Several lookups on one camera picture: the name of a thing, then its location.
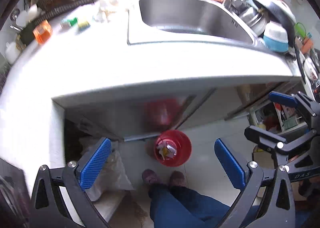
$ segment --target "blue gripper pad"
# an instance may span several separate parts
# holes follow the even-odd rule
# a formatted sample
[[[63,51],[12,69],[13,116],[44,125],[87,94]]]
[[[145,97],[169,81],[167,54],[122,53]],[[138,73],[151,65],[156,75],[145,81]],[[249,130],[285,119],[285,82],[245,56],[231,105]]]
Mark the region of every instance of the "blue gripper pad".
[[[111,141],[105,139],[80,172],[79,184],[82,190],[92,187],[110,153]]]
[[[249,169],[246,165],[247,161],[241,155],[234,152],[226,142],[224,144],[221,139],[217,139],[214,143],[214,152],[233,187],[242,191],[245,188],[249,176]],[[240,163],[233,155],[238,156]]]
[[[269,100],[291,108],[297,108],[298,106],[298,102],[293,96],[278,92],[271,92],[269,94]]]

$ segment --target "shoe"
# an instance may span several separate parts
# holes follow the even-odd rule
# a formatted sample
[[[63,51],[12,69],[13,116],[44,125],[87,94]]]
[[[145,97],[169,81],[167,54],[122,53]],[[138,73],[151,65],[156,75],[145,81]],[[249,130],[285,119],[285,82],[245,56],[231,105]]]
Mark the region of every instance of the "shoe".
[[[183,175],[183,173],[181,173],[180,171],[174,171],[171,176],[170,176],[170,180],[169,180],[169,186],[185,186],[187,187],[187,181]]]
[[[161,183],[160,178],[151,169],[146,169],[145,171],[143,171],[142,180],[147,185],[160,184]]]

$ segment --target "red bucket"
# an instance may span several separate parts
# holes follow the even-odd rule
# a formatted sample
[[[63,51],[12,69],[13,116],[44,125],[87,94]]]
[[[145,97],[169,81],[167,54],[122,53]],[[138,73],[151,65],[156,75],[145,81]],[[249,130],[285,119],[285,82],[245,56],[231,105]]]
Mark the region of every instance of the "red bucket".
[[[176,153],[164,157],[160,154],[160,147],[170,147]],[[167,167],[178,167],[187,162],[192,151],[191,141],[183,132],[168,130],[162,133],[155,142],[154,154],[156,159]]]

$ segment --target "stainless steel sink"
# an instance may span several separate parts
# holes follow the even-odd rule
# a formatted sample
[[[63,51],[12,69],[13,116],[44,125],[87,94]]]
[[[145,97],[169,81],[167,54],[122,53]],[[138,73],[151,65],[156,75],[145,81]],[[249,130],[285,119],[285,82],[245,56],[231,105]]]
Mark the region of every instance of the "stainless steel sink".
[[[248,44],[252,38],[219,6],[203,0],[140,0],[142,21],[173,33],[224,37]]]
[[[269,51],[233,12],[212,0],[132,0],[128,43],[212,42]]]

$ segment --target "white bottle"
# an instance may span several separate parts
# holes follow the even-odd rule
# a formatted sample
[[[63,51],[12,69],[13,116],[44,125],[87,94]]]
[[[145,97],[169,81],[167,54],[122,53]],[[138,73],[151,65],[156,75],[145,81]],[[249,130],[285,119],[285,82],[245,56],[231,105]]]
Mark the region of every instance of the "white bottle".
[[[9,62],[10,65],[13,65],[13,63],[16,61],[20,54],[20,50],[16,46],[16,42],[11,42],[10,44],[6,44],[7,49],[5,50],[4,57]]]

